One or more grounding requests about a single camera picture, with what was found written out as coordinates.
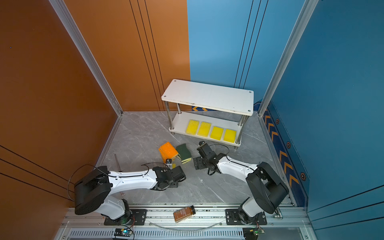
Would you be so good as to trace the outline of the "green scouring sponge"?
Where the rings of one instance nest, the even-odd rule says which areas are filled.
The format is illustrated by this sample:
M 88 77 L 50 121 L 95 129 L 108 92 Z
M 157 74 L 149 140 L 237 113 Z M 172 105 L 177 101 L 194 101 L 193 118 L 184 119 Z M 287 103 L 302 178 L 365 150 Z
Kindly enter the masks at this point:
M 192 158 L 192 154 L 187 148 L 186 144 L 182 144 L 176 147 L 176 151 L 178 152 L 177 157 L 180 159 L 180 161 Z
M 192 158 L 188 158 L 188 159 L 182 160 L 181 163 L 186 164 L 186 163 L 190 162 L 191 160 L 192 160 Z

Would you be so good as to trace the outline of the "yellow foam sponge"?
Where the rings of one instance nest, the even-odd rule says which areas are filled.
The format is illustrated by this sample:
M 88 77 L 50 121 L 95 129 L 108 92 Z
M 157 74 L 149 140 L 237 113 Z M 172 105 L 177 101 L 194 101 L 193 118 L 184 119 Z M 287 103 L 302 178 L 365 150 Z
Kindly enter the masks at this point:
M 234 143 L 236 141 L 237 131 L 226 129 L 223 140 L 229 143 Z
M 213 140 L 220 141 L 222 139 L 223 132 L 224 132 L 223 128 L 214 126 L 211 131 L 210 138 Z

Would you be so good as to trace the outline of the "large yellow coarse sponge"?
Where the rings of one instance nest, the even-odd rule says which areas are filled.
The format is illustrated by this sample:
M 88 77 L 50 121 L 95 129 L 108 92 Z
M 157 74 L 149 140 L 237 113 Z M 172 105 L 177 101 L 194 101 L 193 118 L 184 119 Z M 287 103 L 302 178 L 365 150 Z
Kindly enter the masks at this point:
M 202 122 L 200 127 L 199 127 L 197 135 L 200 137 L 207 138 L 209 133 L 210 133 L 211 126 L 212 126 L 211 123 Z

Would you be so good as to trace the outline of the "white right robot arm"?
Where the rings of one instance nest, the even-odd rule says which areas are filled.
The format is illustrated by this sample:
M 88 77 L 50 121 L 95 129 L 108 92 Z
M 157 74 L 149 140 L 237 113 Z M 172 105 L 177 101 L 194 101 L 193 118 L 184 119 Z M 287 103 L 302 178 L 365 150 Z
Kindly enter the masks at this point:
M 232 176 L 247 183 L 252 196 L 238 208 L 240 221 L 245 225 L 255 222 L 260 213 L 273 214 L 289 194 L 289 188 L 266 162 L 258 165 L 237 161 L 227 154 L 216 154 L 206 142 L 199 142 L 200 156 L 193 158 L 196 170 L 208 169 L 208 175 L 215 173 Z

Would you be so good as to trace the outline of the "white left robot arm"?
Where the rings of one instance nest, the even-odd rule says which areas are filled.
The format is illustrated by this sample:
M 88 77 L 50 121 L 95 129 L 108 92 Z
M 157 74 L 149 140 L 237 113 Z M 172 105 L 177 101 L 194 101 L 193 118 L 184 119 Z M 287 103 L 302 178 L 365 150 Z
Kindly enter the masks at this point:
M 164 191 L 177 188 L 185 179 L 180 166 L 153 167 L 140 172 L 114 172 L 101 166 L 75 183 L 75 214 L 96 212 L 106 218 L 105 225 L 130 224 L 133 214 L 127 200 L 114 194 L 136 189 Z

